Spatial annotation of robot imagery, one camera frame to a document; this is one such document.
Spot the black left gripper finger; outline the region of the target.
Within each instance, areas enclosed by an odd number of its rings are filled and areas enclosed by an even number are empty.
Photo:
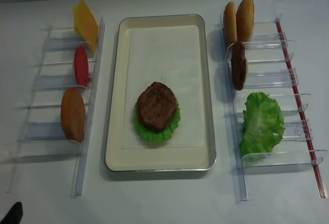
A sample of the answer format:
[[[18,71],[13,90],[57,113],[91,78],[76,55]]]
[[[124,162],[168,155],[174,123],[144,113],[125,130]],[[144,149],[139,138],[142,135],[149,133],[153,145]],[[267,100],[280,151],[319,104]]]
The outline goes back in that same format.
[[[5,216],[5,224],[20,224],[23,217],[23,205],[16,202]]]

